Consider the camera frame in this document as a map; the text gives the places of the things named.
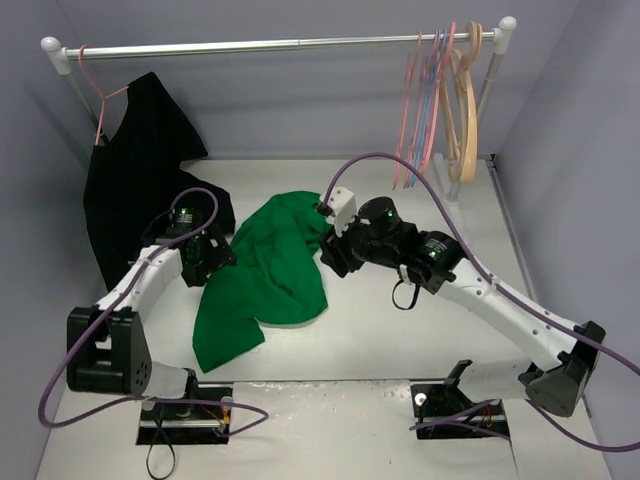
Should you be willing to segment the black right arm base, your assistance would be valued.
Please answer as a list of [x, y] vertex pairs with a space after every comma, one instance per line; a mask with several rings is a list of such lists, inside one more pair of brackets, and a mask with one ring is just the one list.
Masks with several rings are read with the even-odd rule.
[[461, 376], [471, 365], [471, 360], [462, 360], [440, 383], [410, 385], [415, 424], [420, 425], [414, 430], [418, 440], [510, 440], [502, 403], [474, 403], [459, 389]]

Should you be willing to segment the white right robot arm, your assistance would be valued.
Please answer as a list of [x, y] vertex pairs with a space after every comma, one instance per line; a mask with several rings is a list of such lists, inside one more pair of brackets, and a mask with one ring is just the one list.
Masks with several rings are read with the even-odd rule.
[[526, 355], [524, 362], [459, 361], [442, 388], [449, 409], [528, 399], [559, 417], [574, 413], [597, 363], [602, 327], [550, 313], [539, 319], [542, 307], [495, 277], [484, 279], [458, 241], [402, 220], [389, 197], [358, 207], [352, 192], [339, 189], [316, 209], [330, 225], [320, 240], [321, 261], [339, 277], [365, 263], [391, 268], [400, 282], [464, 308]]

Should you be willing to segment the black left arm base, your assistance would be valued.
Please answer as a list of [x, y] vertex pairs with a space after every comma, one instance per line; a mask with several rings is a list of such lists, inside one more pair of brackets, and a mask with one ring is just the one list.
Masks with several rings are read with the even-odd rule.
[[207, 404], [154, 403], [142, 407], [137, 445], [226, 445], [229, 442], [231, 408], [218, 402], [232, 401], [229, 385], [203, 385], [198, 398]]

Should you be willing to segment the green t shirt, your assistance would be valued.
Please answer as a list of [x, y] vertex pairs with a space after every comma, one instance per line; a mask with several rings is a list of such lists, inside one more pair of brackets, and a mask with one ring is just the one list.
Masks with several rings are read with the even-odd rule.
[[306, 323], [328, 308], [314, 260], [329, 224], [315, 205], [320, 195], [291, 191], [272, 196], [237, 230], [235, 266], [212, 274], [195, 318], [192, 348], [208, 373], [265, 341], [263, 324]]

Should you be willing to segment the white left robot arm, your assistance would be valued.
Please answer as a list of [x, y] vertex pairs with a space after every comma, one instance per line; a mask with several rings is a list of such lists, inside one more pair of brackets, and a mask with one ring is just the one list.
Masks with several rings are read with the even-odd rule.
[[76, 307], [69, 314], [68, 387], [164, 398], [164, 408], [175, 418], [191, 418], [200, 406], [196, 375], [152, 360], [144, 322], [174, 280], [202, 287], [212, 273], [235, 263], [219, 226], [205, 210], [174, 207], [158, 216], [143, 233], [138, 259], [116, 287], [93, 306]]

